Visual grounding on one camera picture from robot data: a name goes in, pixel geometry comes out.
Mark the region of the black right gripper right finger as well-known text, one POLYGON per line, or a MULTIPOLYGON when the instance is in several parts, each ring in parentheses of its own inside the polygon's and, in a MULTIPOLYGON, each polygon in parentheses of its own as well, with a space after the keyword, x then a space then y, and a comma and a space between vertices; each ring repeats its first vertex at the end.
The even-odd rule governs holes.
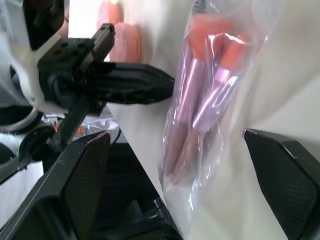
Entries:
POLYGON ((320 163, 292 138, 247 128, 260 190, 289 240, 320 238, 320 163))

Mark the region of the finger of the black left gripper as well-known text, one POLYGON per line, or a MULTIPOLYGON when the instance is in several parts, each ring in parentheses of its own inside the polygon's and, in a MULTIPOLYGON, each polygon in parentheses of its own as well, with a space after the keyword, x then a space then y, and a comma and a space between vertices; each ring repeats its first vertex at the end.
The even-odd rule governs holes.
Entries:
POLYGON ((122 105, 148 105, 170 98, 174 85, 168 84, 96 84, 94 95, 108 103, 122 105))
POLYGON ((173 86, 175 79, 166 72, 137 63, 93 63, 87 71, 87 83, 129 80, 151 85, 173 86))

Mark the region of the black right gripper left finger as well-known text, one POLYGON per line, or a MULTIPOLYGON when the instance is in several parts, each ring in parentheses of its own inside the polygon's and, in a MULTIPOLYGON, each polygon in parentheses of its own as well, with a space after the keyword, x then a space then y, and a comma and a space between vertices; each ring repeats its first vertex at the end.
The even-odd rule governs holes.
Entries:
POLYGON ((86 240, 104 187, 111 136, 70 143, 0 232, 2 240, 86 240))

